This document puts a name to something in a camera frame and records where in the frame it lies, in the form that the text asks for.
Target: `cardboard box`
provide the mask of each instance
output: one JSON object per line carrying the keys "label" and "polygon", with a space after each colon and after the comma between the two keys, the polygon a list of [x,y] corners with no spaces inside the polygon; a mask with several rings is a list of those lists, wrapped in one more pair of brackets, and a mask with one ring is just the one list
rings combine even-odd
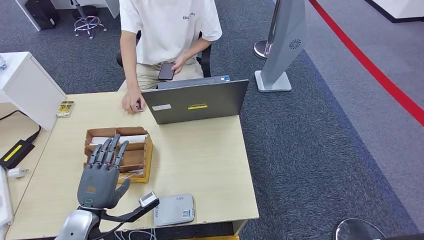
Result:
{"label": "cardboard box", "polygon": [[[88,129],[84,144],[84,153],[87,156],[87,160],[83,165],[84,167],[87,165],[90,159],[90,155],[96,147],[95,145],[90,145],[93,137],[113,138],[115,134],[120,134],[121,136],[135,136],[146,134],[148,135],[149,133],[141,126]],[[115,156],[120,150],[120,147],[121,144],[118,143],[115,150]],[[150,166],[152,163],[152,152],[153,142],[150,138],[150,135],[145,138],[143,143],[129,143],[125,149],[122,163],[119,167],[118,183],[121,184],[124,179],[128,177],[131,180],[131,183],[148,183],[150,177]],[[142,174],[134,174],[129,172],[140,169],[143,169]]]}

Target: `red stripe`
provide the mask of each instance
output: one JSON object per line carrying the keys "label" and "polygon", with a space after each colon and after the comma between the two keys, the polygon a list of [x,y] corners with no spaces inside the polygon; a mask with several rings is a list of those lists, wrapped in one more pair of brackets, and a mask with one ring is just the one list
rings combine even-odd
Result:
{"label": "red stripe", "polygon": [[386,91],[408,111],[422,126],[424,126],[424,110],[408,97],[399,87],[397,87],[346,35],[337,23],[321,7],[317,0],[309,0],[315,10],[321,15],[322,19],[333,30],[337,37],[349,49],[349,51],[358,59],[358,61],[368,70],[368,72],[386,89]]}

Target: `black cable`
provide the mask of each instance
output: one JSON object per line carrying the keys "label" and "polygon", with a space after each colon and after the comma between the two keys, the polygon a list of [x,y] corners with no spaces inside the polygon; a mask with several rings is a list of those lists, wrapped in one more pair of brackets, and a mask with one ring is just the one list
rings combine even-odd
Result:
{"label": "black cable", "polygon": [[118,224],[118,226],[116,226],[115,228],[113,228],[112,230],[110,230],[110,231],[106,232],[105,234],[103,234],[103,235],[101,235],[101,236],[98,236],[98,237],[95,237],[95,238],[93,238],[93,239],[89,239],[89,240],[100,240],[100,239],[102,239],[102,238],[106,237],[107,235],[109,235],[109,234],[111,234],[111,233],[115,232],[116,230],[118,230],[118,229],[119,229],[122,225],[124,225],[124,223],[125,223],[125,222],[122,222],[122,223]]}
{"label": "black cable", "polygon": [[[15,110],[15,111],[13,111],[13,112],[11,112],[11,113],[7,114],[6,116],[4,116],[4,117],[0,118],[0,121],[1,121],[1,120],[3,120],[3,119],[8,118],[8,117],[10,117],[10,116],[12,116],[14,113],[21,113],[21,114],[23,114],[24,116],[27,116],[27,117],[28,117],[28,115],[26,115],[26,114],[25,114],[25,113],[23,113],[22,111],[20,111],[20,110]],[[41,126],[40,126],[40,125],[38,125],[38,131],[36,131],[36,132],[35,132],[34,134],[32,134],[31,136],[29,136],[29,137],[25,140],[25,142],[32,144],[32,143],[33,143],[33,142],[37,139],[37,137],[38,137],[38,135],[40,134],[40,132],[41,132]]]}

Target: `laptop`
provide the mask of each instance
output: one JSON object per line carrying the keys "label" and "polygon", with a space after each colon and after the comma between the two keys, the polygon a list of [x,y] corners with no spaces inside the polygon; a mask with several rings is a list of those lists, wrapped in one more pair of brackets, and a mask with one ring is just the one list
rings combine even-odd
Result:
{"label": "laptop", "polygon": [[161,82],[142,94],[157,124],[171,124],[239,115],[248,84],[215,76]]}

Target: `black chair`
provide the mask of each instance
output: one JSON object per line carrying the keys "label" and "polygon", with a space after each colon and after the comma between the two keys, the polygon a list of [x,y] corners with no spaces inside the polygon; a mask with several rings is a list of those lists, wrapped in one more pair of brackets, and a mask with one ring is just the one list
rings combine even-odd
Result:
{"label": "black chair", "polygon": [[[142,36],[141,31],[138,31],[137,40],[140,40],[141,36]],[[201,69],[203,71],[203,76],[205,78],[211,77],[211,67],[210,67],[211,49],[212,49],[212,45],[208,46],[205,50],[203,50],[201,52],[201,56],[196,58],[197,61],[200,64],[200,66],[201,66]],[[122,63],[121,50],[119,50],[119,52],[116,54],[116,62],[119,64],[119,66],[124,67],[124,65]]]}

